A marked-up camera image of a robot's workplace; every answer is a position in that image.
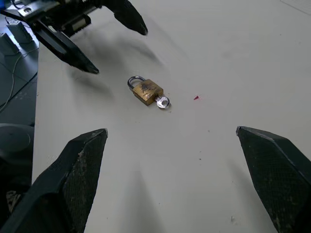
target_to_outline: white table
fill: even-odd
[[[86,233],[276,233],[235,130],[267,130],[310,155],[311,16],[277,0],[132,3],[147,37],[106,9],[73,37],[99,75],[41,45],[34,179],[69,140],[107,128]],[[171,109],[142,104],[133,75],[163,87]]]

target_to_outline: metal shackle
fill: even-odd
[[[132,85],[132,81],[134,81],[134,80],[141,80],[142,82],[143,81],[146,81],[143,77],[141,77],[141,76],[133,76],[133,77],[131,77],[128,81],[127,81],[127,85],[129,86],[129,88],[131,89],[131,90],[133,90],[133,85]]]

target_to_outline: cable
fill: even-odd
[[[23,57],[23,55],[26,55],[26,56],[24,56],[24,58],[25,58],[25,57],[27,57],[27,56],[29,55],[29,53],[31,53],[32,51],[38,50],[38,49],[39,49],[39,48],[36,48],[36,49],[31,50],[31,51],[29,51],[29,52],[27,52],[27,53],[21,54],[21,55],[17,58],[17,60],[16,60],[16,62],[15,62],[15,64],[14,64],[13,72],[12,72],[12,87],[11,87],[11,92],[10,92],[10,95],[9,95],[8,99],[6,100],[5,104],[4,104],[3,107],[0,109],[0,113],[4,110],[4,108],[6,107],[6,105],[8,104],[8,102],[10,101],[10,99],[11,99],[11,97],[12,97],[13,89],[14,89],[14,84],[15,84],[14,72],[15,72],[15,69],[16,69],[16,66],[17,66],[18,61]]]
[[[13,6],[15,6],[16,9],[20,9],[20,7],[16,6],[15,1],[11,0],[11,3],[13,4]]]

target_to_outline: padlock body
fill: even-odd
[[[150,79],[140,82],[132,91],[134,95],[146,105],[152,104],[156,96],[163,95],[163,89]]]

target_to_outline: padlock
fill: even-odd
[[[133,87],[132,82],[140,80],[141,82]],[[134,95],[147,106],[156,101],[159,108],[164,109],[170,105],[170,100],[163,95],[163,89],[150,79],[144,79],[141,76],[133,76],[127,81]]]

